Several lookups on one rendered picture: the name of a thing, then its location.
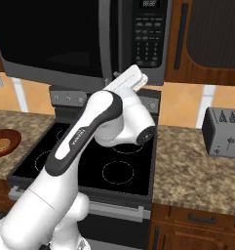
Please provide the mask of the black microwave door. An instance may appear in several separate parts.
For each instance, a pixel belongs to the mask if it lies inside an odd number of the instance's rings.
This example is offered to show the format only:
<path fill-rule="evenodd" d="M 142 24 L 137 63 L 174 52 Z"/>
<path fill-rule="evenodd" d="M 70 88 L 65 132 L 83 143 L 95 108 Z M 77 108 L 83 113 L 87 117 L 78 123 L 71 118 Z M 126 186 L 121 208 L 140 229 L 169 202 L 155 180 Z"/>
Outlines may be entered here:
<path fill-rule="evenodd" d="M 98 0 L 1 0 L 0 57 L 12 77 L 94 92 L 104 88 Z M 118 0 L 110 0 L 112 24 Z"/>

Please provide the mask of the wooden drawer front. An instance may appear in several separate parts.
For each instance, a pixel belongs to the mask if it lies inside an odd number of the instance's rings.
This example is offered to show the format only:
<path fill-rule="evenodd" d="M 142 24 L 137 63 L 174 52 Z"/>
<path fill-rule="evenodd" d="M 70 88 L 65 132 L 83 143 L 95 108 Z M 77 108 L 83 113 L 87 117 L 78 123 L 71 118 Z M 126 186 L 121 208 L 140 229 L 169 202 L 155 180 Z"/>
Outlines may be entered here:
<path fill-rule="evenodd" d="M 202 218 L 216 217 L 216 225 L 189 221 L 188 213 L 193 213 L 194 216 Z M 214 229 L 235 233 L 235 216 L 218 214 L 214 212 L 153 203 L 152 219 L 156 222 L 167 222 L 189 227 Z"/>

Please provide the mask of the wooden cupboard run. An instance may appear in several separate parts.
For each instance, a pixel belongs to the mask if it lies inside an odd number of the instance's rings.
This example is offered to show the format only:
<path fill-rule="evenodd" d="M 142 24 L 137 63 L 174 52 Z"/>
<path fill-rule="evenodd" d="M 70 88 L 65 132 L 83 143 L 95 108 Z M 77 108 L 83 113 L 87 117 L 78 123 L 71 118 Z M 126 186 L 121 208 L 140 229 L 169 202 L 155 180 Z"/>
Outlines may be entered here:
<path fill-rule="evenodd" d="M 8 196 L 10 188 L 6 180 L 0 180 L 0 211 L 8 212 L 15 204 Z"/>

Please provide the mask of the brown bowl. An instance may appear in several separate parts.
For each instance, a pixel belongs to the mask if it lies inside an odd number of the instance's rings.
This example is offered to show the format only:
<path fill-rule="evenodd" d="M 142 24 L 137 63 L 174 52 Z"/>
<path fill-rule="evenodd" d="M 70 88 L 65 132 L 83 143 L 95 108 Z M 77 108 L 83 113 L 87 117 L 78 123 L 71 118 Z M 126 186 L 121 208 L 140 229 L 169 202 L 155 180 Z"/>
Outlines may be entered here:
<path fill-rule="evenodd" d="M 10 141 L 9 146 L 0 151 L 0 157 L 2 157 L 13 152 L 18 147 L 21 141 L 21 134 L 14 129 L 1 129 L 0 139 L 8 139 Z"/>

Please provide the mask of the wooden glass-front cupboard door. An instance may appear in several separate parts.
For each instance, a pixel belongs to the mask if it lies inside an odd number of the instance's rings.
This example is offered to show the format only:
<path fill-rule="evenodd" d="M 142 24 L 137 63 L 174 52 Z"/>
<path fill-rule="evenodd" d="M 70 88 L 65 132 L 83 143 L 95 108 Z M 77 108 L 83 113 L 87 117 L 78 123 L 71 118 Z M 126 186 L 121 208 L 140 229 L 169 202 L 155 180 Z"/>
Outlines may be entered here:
<path fill-rule="evenodd" d="M 175 70 L 182 3 L 188 12 Z M 235 86 L 235 0 L 173 0 L 165 80 Z"/>

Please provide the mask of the tan waffle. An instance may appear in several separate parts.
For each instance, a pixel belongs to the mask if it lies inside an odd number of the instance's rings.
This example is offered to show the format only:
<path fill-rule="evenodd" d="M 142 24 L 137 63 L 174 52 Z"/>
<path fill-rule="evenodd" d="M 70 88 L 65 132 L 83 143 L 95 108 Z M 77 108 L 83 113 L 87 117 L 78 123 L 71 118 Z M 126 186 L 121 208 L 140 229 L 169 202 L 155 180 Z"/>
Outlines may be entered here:
<path fill-rule="evenodd" d="M 0 139 L 0 151 L 7 149 L 10 143 L 11 141 L 9 139 Z"/>

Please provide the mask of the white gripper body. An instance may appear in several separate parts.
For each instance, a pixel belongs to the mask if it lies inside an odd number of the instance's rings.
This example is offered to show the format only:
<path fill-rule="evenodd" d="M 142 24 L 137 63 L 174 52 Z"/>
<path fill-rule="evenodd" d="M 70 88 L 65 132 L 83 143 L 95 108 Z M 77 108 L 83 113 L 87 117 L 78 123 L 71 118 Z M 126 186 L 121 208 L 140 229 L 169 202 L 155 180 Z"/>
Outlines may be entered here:
<path fill-rule="evenodd" d="M 137 92 L 148 81 L 148 77 L 143 74 L 136 64 L 131 65 L 122 74 L 120 74 L 115 80 L 109 83 L 105 90 L 116 92 L 121 88 L 131 88 Z"/>

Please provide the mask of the black hob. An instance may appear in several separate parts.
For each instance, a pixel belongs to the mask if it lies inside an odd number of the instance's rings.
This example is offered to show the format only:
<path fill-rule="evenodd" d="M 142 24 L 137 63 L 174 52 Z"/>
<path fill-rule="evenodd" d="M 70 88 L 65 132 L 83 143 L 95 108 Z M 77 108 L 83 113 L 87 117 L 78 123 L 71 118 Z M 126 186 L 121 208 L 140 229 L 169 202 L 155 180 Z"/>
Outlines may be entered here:
<path fill-rule="evenodd" d="M 86 100 L 85 92 L 69 91 L 52 87 L 50 89 L 56 119 L 22 157 L 7 177 L 11 188 L 27 189 L 39 175 L 55 144 L 78 118 L 82 106 L 64 105 L 54 101 L 70 97 Z M 91 141 L 83 151 L 78 166 L 78 188 L 94 202 L 109 203 L 125 207 L 147 208 L 152 202 L 152 177 L 155 164 L 156 132 L 149 130 L 139 145 L 121 144 L 114 147 L 100 146 Z"/>

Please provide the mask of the grey toaster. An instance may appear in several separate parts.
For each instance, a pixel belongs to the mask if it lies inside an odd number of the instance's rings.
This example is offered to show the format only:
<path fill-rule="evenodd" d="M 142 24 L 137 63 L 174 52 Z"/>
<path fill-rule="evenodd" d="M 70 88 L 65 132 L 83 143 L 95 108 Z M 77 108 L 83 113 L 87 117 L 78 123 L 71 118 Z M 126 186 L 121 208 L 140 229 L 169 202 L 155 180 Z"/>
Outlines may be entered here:
<path fill-rule="evenodd" d="M 208 155 L 235 158 L 235 109 L 208 107 L 202 133 Z"/>

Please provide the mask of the black and grey microwave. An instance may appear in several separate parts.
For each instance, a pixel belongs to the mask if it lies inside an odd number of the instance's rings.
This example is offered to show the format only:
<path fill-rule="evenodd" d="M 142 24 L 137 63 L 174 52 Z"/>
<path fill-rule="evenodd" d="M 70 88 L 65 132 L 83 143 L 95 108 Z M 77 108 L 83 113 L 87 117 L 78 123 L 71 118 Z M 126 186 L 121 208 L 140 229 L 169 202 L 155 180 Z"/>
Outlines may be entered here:
<path fill-rule="evenodd" d="M 172 3 L 118 0 L 118 21 L 111 25 L 112 80 L 136 64 L 150 85 L 164 84 Z M 5 17 L 0 7 L 0 18 Z"/>

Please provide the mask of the black oven door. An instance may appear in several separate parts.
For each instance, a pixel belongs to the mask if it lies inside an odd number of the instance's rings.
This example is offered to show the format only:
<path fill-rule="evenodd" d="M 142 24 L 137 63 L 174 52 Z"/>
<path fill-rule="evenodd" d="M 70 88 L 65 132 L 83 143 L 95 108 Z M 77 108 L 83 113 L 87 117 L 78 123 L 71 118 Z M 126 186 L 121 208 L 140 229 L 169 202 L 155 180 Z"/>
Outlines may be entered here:
<path fill-rule="evenodd" d="M 78 223 L 91 250 L 146 250 L 150 222 L 133 222 L 89 214 Z"/>

